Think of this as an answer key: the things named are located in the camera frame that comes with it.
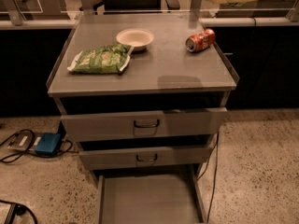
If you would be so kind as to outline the orange soda can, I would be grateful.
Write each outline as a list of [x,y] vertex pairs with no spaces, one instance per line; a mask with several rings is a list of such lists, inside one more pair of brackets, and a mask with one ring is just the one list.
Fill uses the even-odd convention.
[[202,32],[191,35],[187,38],[185,45],[189,52],[199,52],[210,47],[216,39],[212,29],[205,29]]

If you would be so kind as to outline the grey top drawer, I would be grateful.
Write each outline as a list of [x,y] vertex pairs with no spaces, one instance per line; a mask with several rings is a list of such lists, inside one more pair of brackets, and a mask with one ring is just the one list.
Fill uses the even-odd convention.
[[216,133],[227,109],[140,111],[64,115],[62,123],[76,142],[186,136]]

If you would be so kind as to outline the grey drawer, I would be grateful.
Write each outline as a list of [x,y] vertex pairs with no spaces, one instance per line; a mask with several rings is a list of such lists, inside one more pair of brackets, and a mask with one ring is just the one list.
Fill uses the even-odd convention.
[[211,145],[122,148],[80,151],[79,157],[87,170],[108,170],[203,163],[211,150]]
[[227,109],[140,111],[64,115],[62,123],[76,142],[186,136],[216,133]]
[[183,171],[100,176],[95,224],[207,224],[199,190]]

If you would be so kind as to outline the grey drawer cabinet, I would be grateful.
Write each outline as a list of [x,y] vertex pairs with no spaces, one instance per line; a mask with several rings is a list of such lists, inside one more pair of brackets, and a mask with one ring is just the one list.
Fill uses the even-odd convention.
[[[144,51],[132,55],[122,75],[73,75],[67,70],[81,51],[111,44],[120,31],[129,28],[147,29],[154,34],[154,39]],[[64,115],[226,108],[238,77],[217,46],[198,53],[187,51],[186,39],[201,28],[200,21],[192,13],[83,17],[69,36],[48,82],[49,94],[61,112],[61,119]],[[76,142],[69,137],[77,144],[79,152],[193,145],[211,145],[213,150],[216,134],[88,142]],[[97,189],[102,175],[158,175],[183,171],[193,178],[198,188],[205,165],[206,162],[88,171]]]

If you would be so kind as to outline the grey middle drawer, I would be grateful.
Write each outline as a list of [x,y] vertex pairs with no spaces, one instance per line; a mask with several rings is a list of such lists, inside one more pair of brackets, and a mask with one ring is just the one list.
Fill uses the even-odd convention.
[[203,163],[211,150],[211,145],[122,148],[80,151],[79,157],[87,170],[108,170]]

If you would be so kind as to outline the grey bottom drawer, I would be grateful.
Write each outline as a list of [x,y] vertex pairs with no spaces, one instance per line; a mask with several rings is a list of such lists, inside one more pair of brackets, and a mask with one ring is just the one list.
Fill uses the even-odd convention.
[[207,224],[199,190],[183,171],[100,176],[95,224]]

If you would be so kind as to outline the green chip bag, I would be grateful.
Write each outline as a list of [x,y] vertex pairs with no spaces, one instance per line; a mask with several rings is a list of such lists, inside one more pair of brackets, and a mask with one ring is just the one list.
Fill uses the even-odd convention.
[[83,50],[75,56],[67,70],[73,74],[121,74],[130,62],[133,49],[130,45],[113,44]]

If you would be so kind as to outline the blue electronic box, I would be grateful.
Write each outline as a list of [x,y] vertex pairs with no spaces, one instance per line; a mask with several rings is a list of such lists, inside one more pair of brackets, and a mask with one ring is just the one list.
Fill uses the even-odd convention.
[[37,155],[54,156],[61,144],[59,133],[43,133],[35,145],[34,151]]

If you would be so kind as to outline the grey flat device on floor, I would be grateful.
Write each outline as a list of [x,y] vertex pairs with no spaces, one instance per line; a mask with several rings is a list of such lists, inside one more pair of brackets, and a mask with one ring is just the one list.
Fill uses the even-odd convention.
[[41,133],[31,134],[28,131],[19,133],[8,144],[7,148],[16,151],[33,152],[41,138]]

